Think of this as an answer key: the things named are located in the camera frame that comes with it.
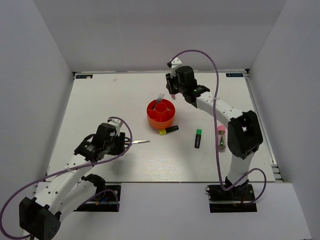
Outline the blue gel pen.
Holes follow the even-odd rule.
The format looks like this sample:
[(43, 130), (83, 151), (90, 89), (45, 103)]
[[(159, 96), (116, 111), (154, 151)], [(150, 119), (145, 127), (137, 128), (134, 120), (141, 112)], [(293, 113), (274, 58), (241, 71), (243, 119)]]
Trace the blue gel pen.
[(164, 93), (160, 93), (155, 101), (155, 105), (157, 105), (158, 103), (160, 103), (162, 101), (162, 99), (164, 98), (165, 94)]

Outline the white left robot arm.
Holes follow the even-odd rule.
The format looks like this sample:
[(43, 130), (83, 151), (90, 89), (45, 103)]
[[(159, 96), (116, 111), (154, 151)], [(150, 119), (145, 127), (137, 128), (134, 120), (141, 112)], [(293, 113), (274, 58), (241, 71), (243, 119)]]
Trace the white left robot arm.
[(19, 225), (23, 230), (38, 240), (51, 240), (62, 221), (85, 200), (105, 196), (106, 181), (90, 171), (105, 155), (118, 156), (125, 151), (122, 124), (115, 118), (101, 123), (96, 133), (85, 137), (74, 150), (65, 173), (55, 176), (32, 199), (25, 197), (20, 202)]

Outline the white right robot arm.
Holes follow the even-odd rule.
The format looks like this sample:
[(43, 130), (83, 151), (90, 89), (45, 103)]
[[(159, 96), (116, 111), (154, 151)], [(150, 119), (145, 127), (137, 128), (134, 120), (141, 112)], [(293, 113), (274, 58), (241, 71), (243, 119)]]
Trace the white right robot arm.
[(182, 94), (184, 100), (195, 108), (213, 116), (227, 128), (227, 146), (231, 152), (229, 172), (220, 182), (226, 195), (236, 200), (244, 193), (249, 179), (253, 156), (263, 143), (263, 135), (257, 114), (249, 110), (238, 110), (218, 99), (209, 88), (199, 85), (194, 70), (181, 63), (169, 63), (166, 74), (166, 88), (171, 95)]

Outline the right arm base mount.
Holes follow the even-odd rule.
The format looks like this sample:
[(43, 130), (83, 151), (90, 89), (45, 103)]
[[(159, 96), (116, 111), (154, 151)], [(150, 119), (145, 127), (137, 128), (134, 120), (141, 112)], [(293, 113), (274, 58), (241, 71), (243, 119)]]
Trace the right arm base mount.
[(256, 213), (256, 203), (253, 186), (248, 184), (229, 191), (222, 190), (218, 184), (208, 185), (205, 188), (208, 194), (210, 213)]

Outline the green black highlighter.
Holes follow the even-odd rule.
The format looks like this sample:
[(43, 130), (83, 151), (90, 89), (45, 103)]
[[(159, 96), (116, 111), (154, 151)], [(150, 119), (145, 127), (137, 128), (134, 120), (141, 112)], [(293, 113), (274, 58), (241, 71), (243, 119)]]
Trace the green black highlighter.
[(196, 134), (195, 134), (195, 142), (194, 142), (194, 147), (196, 149), (200, 148), (201, 138), (202, 138), (202, 130), (201, 129), (197, 129), (196, 130)]

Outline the black handled scissors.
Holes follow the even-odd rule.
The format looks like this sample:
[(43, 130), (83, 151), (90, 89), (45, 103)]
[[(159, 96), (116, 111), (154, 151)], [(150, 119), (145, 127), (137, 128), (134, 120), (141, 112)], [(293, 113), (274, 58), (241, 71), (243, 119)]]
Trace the black handled scissors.
[(130, 138), (126, 138), (124, 141), (124, 147), (128, 148), (130, 144), (137, 145), (137, 144), (144, 144), (149, 143), (149, 140), (131, 140)]

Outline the yellow black highlighter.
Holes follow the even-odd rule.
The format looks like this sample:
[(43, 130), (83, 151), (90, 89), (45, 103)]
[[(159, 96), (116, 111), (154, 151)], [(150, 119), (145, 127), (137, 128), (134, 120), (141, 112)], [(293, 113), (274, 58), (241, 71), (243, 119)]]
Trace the yellow black highlighter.
[(163, 135), (166, 135), (168, 133), (175, 132), (177, 130), (179, 130), (179, 127), (177, 125), (174, 125), (174, 126), (170, 126), (170, 127), (164, 128), (164, 129), (160, 129), (159, 130), (159, 134), (161, 136), (163, 136)]

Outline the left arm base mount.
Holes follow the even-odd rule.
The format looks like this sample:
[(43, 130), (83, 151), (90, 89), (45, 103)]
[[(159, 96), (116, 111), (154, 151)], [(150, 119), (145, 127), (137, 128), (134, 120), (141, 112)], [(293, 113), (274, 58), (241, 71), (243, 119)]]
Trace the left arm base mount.
[(80, 205), (75, 212), (94, 212), (94, 213), (115, 213), (120, 209), (121, 185), (106, 185), (106, 189), (116, 193), (117, 198), (111, 191), (106, 191)]

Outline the pink capped clear tube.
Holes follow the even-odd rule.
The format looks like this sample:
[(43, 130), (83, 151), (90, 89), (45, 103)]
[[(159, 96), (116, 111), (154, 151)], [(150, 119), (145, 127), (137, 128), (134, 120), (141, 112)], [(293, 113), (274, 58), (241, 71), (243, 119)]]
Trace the pink capped clear tube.
[(219, 150), (224, 150), (226, 148), (227, 145), (227, 140), (226, 140), (226, 127), (222, 124), (219, 125), (217, 127), (217, 131), (218, 131), (218, 142), (217, 142), (217, 146)]

